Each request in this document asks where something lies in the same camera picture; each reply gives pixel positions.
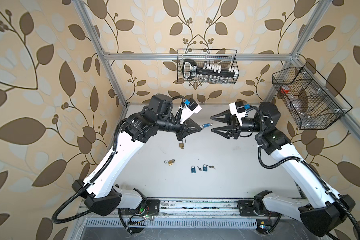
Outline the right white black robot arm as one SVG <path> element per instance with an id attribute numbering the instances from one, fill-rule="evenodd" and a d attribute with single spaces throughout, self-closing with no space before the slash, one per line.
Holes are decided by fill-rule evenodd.
<path id="1" fill-rule="evenodd" d="M 283 167 L 300 187 L 305 199 L 283 197 L 272 191 L 262 191 L 254 197 L 254 213 L 259 216 L 278 213 L 304 224 L 315 236 L 328 236 L 349 219 L 360 240 L 360 225 L 351 211 L 356 205 L 349 195 L 341 195 L 299 154 L 290 139 L 276 125 L 281 117 L 277 106 L 263 102 L 258 107 L 243 102 L 231 103 L 229 110 L 211 116 L 224 127 L 211 131 L 226 139 L 238 139 L 241 133 L 254 136 L 258 147 L 258 161 L 268 170 Z"/>

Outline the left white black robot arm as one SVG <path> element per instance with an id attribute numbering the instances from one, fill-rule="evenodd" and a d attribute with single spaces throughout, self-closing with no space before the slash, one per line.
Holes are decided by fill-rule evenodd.
<path id="1" fill-rule="evenodd" d="M 116 179 L 129 160 L 158 131 L 175 133 L 177 140 L 202 130 L 191 119 L 202 107 L 193 98 L 170 97 L 156 94 L 149 104 L 128 118 L 121 120 L 114 133 L 112 147 L 101 163 L 84 180 L 76 180 L 75 194 L 67 199 L 52 215 L 54 224 L 63 224 L 87 214 L 108 216 L 114 210 L 129 209 L 140 215 L 147 211 L 147 198 L 138 189 L 123 190 L 115 185 Z M 87 211 L 60 219 L 58 215 L 78 197 L 85 200 Z"/>

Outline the blue padlock with key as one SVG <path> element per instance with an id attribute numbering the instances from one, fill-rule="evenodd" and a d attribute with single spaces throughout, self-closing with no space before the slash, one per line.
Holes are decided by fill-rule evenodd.
<path id="1" fill-rule="evenodd" d="M 191 166 L 191 173 L 196 173 L 197 171 L 200 171 L 200 172 L 202 172 L 203 171 L 203 169 L 202 168 L 200 168 L 200 167 L 196 167 L 196 166 Z"/>
<path id="2" fill-rule="evenodd" d="M 202 168 L 203 172 L 207 172 L 208 169 L 214 169 L 215 170 L 216 168 L 213 165 L 204 164 L 203 168 Z"/>

